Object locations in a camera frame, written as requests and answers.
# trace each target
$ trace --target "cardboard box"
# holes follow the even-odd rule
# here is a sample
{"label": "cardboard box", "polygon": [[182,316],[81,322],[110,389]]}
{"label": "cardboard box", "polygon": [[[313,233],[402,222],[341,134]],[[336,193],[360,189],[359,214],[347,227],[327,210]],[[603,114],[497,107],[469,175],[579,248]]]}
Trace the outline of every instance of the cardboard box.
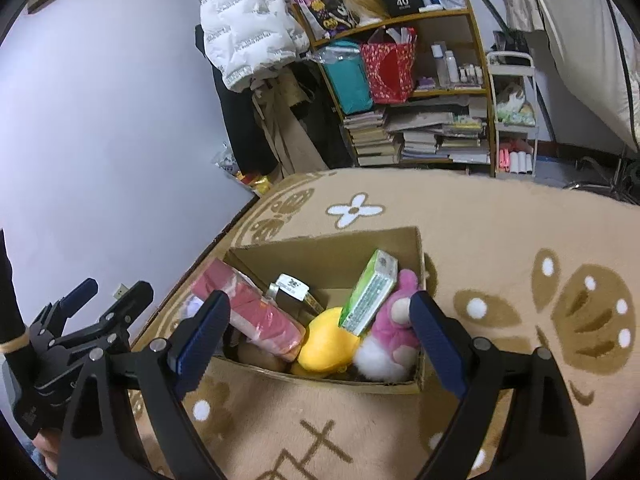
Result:
{"label": "cardboard box", "polygon": [[[425,285],[424,255],[420,232],[416,227],[340,233],[315,238],[301,237],[231,248],[224,261],[244,272],[263,292],[268,290],[269,284],[275,282],[281,273],[294,276],[310,287],[310,292],[322,306],[331,308],[343,306],[348,300],[376,249],[382,249],[396,257],[399,268],[413,270],[418,275],[418,282]],[[421,391],[424,381],[432,371],[430,362],[422,353],[418,358],[414,378],[400,384],[302,378],[251,365],[236,364],[284,381],[305,381],[317,386],[340,387],[376,394],[417,393]]]}

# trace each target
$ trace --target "red gift bag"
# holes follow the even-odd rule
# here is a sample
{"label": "red gift bag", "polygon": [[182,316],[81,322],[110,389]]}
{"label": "red gift bag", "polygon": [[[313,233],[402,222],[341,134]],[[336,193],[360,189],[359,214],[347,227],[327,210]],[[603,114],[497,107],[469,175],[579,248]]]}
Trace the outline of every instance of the red gift bag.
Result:
{"label": "red gift bag", "polygon": [[404,103],[414,91],[415,42],[366,43],[360,46],[373,101]]}

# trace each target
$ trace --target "pink plush toy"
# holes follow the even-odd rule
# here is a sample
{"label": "pink plush toy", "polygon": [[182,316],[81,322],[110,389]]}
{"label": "pink plush toy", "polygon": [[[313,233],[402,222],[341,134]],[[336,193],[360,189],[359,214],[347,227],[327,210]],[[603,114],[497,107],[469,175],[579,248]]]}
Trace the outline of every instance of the pink plush toy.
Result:
{"label": "pink plush toy", "polygon": [[400,270],[396,290],[382,304],[371,332],[353,358],[353,363],[367,379],[385,383],[409,379],[420,349],[420,341],[409,320],[410,299],[417,291],[415,273]]}

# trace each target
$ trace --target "white puffer jacket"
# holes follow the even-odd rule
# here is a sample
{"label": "white puffer jacket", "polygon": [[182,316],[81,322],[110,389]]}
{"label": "white puffer jacket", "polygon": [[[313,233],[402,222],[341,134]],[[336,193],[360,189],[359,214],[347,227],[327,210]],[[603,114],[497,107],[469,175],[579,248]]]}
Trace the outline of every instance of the white puffer jacket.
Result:
{"label": "white puffer jacket", "polygon": [[207,57],[236,92],[274,77],[309,48],[284,0],[202,0],[200,22]]}

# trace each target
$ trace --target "white wall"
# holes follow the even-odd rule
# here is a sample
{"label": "white wall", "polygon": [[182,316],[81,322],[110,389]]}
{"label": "white wall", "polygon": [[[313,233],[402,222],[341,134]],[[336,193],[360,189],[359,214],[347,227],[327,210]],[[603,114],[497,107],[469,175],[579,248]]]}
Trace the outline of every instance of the white wall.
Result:
{"label": "white wall", "polygon": [[251,198],[211,163],[226,131],[198,6],[55,0],[0,46],[0,226],[25,322],[88,276],[73,330],[120,283],[158,304]]}
{"label": "white wall", "polygon": [[[504,0],[491,0],[503,19],[506,18]],[[500,26],[482,0],[471,0],[485,50],[494,44],[494,30]],[[622,141],[598,116],[575,98],[564,86],[548,48],[545,32],[527,34],[531,55],[536,63],[536,82],[549,111],[556,140],[594,150],[618,154]],[[540,140],[551,140],[546,124],[540,128]]]}

